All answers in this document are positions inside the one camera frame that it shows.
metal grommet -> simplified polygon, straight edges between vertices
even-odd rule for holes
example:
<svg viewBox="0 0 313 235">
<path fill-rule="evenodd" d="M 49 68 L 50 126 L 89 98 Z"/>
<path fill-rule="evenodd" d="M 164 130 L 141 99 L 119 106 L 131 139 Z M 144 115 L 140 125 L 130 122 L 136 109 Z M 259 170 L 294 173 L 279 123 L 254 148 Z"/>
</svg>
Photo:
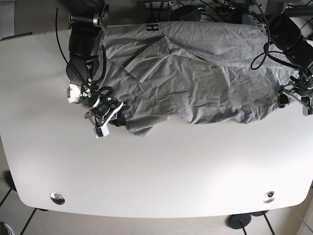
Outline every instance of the metal grommet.
<svg viewBox="0 0 313 235">
<path fill-rule="evenodd" d="M 266 193 L 263 197 L 264 203 L 271 203 L 274 200 L 275 200 L 275 192 L 274 191 Z"/>
<path fill-rule="evenodd" d="M 64 197 L 57 192 L 51 193 L 50 198 L 55 204 L 58 204 L 58 205 L 63 205 L 65 202 Z"/>
</svg>

gray cloth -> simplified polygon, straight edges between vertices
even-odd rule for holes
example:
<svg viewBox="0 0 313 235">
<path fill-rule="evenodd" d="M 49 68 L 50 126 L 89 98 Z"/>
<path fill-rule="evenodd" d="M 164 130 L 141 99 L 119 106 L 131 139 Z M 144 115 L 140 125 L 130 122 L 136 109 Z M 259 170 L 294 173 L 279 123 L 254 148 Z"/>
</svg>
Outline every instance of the gray cloth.
<svg viewBox="0 0 313 235">
<path fill-rule="evenodd" d="M 126 128 L 139 136 L 170 116 L 192 124 L 261 120 L 278 108 L 279 85 L 297 75 L 270 59 L 259 70 L 250 69 L 266 41 L 251 25 L 168 22 L 160 23 L 159 31 L 146 31 L 146 25 L 111 27 L 104 39 L 108 62 L 102 86 L 113 87 L 114 96 L 129 104 Z"/>
</svg>

table surface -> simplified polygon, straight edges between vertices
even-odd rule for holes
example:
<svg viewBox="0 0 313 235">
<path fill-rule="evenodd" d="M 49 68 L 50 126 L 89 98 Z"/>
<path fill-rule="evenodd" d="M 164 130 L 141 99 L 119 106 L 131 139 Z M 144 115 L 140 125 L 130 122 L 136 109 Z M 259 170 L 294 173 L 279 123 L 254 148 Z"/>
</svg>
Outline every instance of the table surface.
<svg viewBox="0 0 313 235">
<path fill-rule="evenodd" d="M 67 53 L 70 31 L 60 32 Z M 147 137 L 110 126 L 96 139 L 55 33 L 0 42 L 0 135 L 20 199 L 30 207 L 102 216 L 179 218 L 301 203 L 313 178 L 313 117 L 299 104 L 251 124 L 173 118 Z M 275 200 L 264 203 L 274 191 Z M 63 205 L 50 199 L 65 198 Z"/>
</svg>

black cable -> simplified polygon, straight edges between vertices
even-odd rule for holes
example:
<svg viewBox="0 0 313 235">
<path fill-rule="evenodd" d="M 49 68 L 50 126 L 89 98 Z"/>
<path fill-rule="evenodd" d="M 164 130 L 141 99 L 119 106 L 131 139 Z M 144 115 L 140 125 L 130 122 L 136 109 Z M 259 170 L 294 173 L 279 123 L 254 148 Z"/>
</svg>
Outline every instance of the black cable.
<svg viewBox="0 0 313 235">
<path fill-rule="evenodd" d="M 262 214 L 264 215 L 264 218 L 265 218 L 266 222 L 268 223 L 270 231 L 272 232 L 273 235 L 275 235 L 274 230 L 273 230 L 272 226 L 270 225 L 269 220 L 268 220 L 266 214 L 264 213 L 264 211 L 262 212 Z"/>
<path fill-rule="evenodd" d="M 271 51 L 268 51 L 268 57 L 269 57 L 271 60 L 273 60 L 273 61 L 275 61 L 275 62 L 277 62 L 277 63 L 279 63 L 279 64 L 282 64 L 282 65 L 291 67 L 291 68 L 296 69 L 296 70 L 298 69 L 298 67 L 297 67 L 296 65 L 293 65 L 293 64 L 290 64 L 290 63 L 288 63 L 288 62 L 286 62 L 286 61 L 280 60 L 280 59 L 278 59 L 278 58 L 272 56 L 270 53 L 279 53 L 279 54 L 286 55 L 285 53 L 280 52 L 280 51 L 271 50 Z M 263 53 L 259 54 L 257 57 L 255 57 L 251 64 L 253 65 L 253 64 L 255 63 L 255 61 L 256 61 L 257 59 L 259 59 L 259 58 L 260 58 L 262 55 L 264 55 L 264 54 L 265 54 L 265 52 L 263 52 Z"/>
<path fill-rule="evenodd" d="M 244 227 L 244 225 L 243 225 L 243 221 L 242 221 L 242 220 L 240 220 L 240 224 L 241 224 L 241 227 L 243 228 L 243 231 L 244 231 L 245 235 L 247 235 L 247 234 L 246 234 L 246 230 L 245 230 L 245 227 Z"/>
<path fill-rule="evenodd" d="M 63 51 L 62 51 L 62 48 L 61 48 L 61 45 L 60 45 L 60 41 L 59 41 L 59 35 L 58 35 L 58 10 L 59 10 L 59 9 L 57 8 L 56 13 L 55 13 L 55 35 L 56 35 L 56 37 L 57 37 L 57 43 L 58 43 L 58 46 L 59 46 L 59 50 L 60 50 L 60 52 L 61 52 L 61 54 L 62 54 L 62 57 L 63 57 L 64 61 L 66 62 L 66 64 L 68 64 L 68 65 L 71 67 L 71 69 L 76 73 L 76 75 L 78 75 L 77 77 L 79 78 L 79 80 L 80 80 L 85 86 L 88 87 L 87 82 L 83 79 L 82 75 L 81 75 L 80 72 L 77 70 L 77 68 L 76 68 L 74 65 L 72 65 L 71 63 L 69 63 L 69 62 L 67 61 L 67 59 L 65 58 L 64 54 L 63 54 Z"/>
<path fill-rule="evenodd" d="M 267 56 L 268 56 L 269 44 L 270 44 L 270 31 L 269 31 L 269 24 L 268 24 L 268 21 L 267 21 L 267 19 L 266 19 L 266 17 L 265 17 L 265 14 L 264 14 L 263 10 L 261 9 L 260 5 L 259 5 L 255 0 L 252 0 L 252 1 L 253 1 L 254 4 L 257 6 L 257 8 L 259 9 L 259 11 L 261 12 L 261 14 L 262 14 L 262 16 L 263 16 L 263 20 L 264 20 L 264 22 L 265 22 L 265 24 L 266 24 L 266 27 L 267 27 L 267 34 L 268 34 L 268 47 L 266 48 L 266 51 L 265 51 L 263 60 L 262 60 L 261 63 L 260 63 L 257 67 L 255 67 L 255 68 L 253 67 L 253 63 L 251 63 L 251 65 L 250 65 L 250 68 L 251 68 L 252 70 L 258 70 L 258 69 L 264 64 L 264 62 L 265 62 L 265 60 L 266 60 L 266 58 L 267 58 Z"/>
<path fill-rule="evenodd" d="M 174 16 L 174 12 L 173 12 L 173 10 L 172 10 L 171 5 L 170 5 L 169 2 L 167 3 L 167 6 L 168 6 L 168 8 L 170 9 L 170 12 L 171 12 L 171 14 L 169 15 L 169 18 L 171 19 L 171 15 Z"/>
<path fill-rule="evenodd" d="M 268 47 L 268 44 L 265 43 L 264 46 L 263 46 L 263 50 L 266 51 L 266 48 L 267 48 L 267 47 Z M 298 66 L 293 65 L 293 64 L 291 64 L 291 63 L 288 63 L 288 62 L 286 62 L 286 61 L 280 60 L 280 59 L 278 59 L 278 58 L 272 56 L 271 54 L 268 54 L 268 57 L 269 57 L 271 60 L 273 60 L 273 61 L 275 61 L 275 62 L 277 62 L 277 63 L 279 63 L 279 64 L 285 65 L 285 66 L 287 66 L 287 67 L 290 67 L 290 68 L 293 68 L 293 69 L 296 69 L 296 70 L 299 69 Z"/>
<path fill-rule="evenodd" d="M 300 6 L 308 6 L 311 2 L 313 2 L 313 0 L 309 1 L 307 4 L 305 5 L 291 5 L 291 4 L 288 4 L 287 6 L 291 6 L 291 7 L 300 7 Z"/>
<path fill-rule="evenodd" d="M 27 229 L 27 227 L 28 227 L 28 225 L 29 225 L 31 219 L 33 218 L 34 214 L 36 213 L 36 211 L 37 211 L 37 208 L 35 208 L 35 209 L 33 210 L 33 213 L 30 215 L 30 218 L 29 218 L 28 221 L 26 222 L 26 224 L 25 224 L 25 226 L 24 226 L 24 228 L 23 228 L 23 230 L 22 230 L 22 232 L 21 232 L 20 235 L 23 235 L 23 234 L 24 234 L 25 230 Z"/>
<path fill-rule="evenodd" d="M 102 45 L 101 48 L 102 48 L 102 54 L 103 54 L 103 68 L 102 68 L 101 77 L 97 81 L 95 81 L 96 84 L 101 83 L 104 80 L 104 77 L 107 73 L 107 65 L 104 64 L 104 61 L 107 59 L 107 53 L 106 53 L 106 49 L 104 48 L 104 45 Z"/>
<path fill-rule="evenodd" d="M 4 198 L 2 199 L 2 201 L 0 202 L 0 207 L 3 205 L 4 201 L 6 200 L 6 198 L 9 196 L 10 192 L 12 191 L 12 188 L 9 189 L 9 191 L 6 193 L 6 195 L 4 196 Z"/>
<path fill-rule="evenodd" d="M 311 18 L 311 19 L 309 19 L 308 21 L 306 21 L 306 23 L 300 28 L 300 30 L 303 29 L 304 26 L 306 26 L 311 20 L 313 20 L 313 18 Z"/>
<path fill-rule="evenodd" d="M 222 16 L 220 13 L 218 13 L 218 12 L 217 12 L 213 7 L 211 7 L 209 4 L 207 4 L 206 2 L 204 2 L 204 1 L 202 1 L 202 0 L 199 0 L 199 1 L 202 2 L 203 4 L 207 5 L 208 7 L 212 8 L 212 9 L 216 12 L 216 14 L 217 14 L 219 17 L 221 17 L 226 23 L 229 23 L 229 22 L 225 19 L 224 16 Z"/>
</svg>

